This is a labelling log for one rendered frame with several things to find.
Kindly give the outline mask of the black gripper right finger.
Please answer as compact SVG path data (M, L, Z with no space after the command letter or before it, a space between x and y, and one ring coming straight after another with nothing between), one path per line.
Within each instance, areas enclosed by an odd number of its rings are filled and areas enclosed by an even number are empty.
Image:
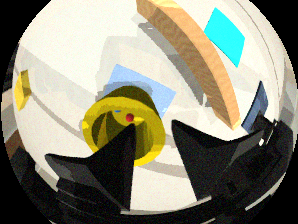
M257 129L250 135L225 141L177 119L170 120L170 131L197 201L209 198L210 190L220 183L233 161L259 144L263 135L263 129Z

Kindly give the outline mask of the yellow cup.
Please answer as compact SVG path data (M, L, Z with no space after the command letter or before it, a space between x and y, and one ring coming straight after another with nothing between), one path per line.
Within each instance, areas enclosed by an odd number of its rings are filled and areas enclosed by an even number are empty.
M121 111L114 113L113 111ZM134 116L126 121L125 115ZM94 101L82 120L82 135L92 152L105 147L126 125L136 127L136 157L134 167L156 159L165 144L165 127L152 97L140 87L121 87Z

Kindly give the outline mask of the tan wooden bar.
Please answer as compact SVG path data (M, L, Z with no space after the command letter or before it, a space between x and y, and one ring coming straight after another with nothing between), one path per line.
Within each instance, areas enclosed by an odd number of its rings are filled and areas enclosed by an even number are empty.
M173 0L137 0L136 8L192 69L217 119L231 131L238 128L241 115L233 85L221 57L202 28Z

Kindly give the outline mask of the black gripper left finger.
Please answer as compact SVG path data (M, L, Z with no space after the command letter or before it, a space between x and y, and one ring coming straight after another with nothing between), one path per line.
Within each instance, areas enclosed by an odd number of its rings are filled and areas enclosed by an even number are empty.
M93 155L72 157L48 153L44 159L57 176L94 186L120 206L121 212L129 212L136 149L136 127L130 123Z

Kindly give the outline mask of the yellow rectangular block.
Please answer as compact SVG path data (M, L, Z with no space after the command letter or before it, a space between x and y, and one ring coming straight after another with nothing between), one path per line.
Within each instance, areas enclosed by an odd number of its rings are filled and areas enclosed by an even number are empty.
M21 71L19 75L19 79L16 80L16 88L15 88L15 99L17 108L20 109L24 108L24 105L27 104L29 99L29 95L32 95L31 92L31 85L29 85L29 77L28 77L28 69L25 71Z

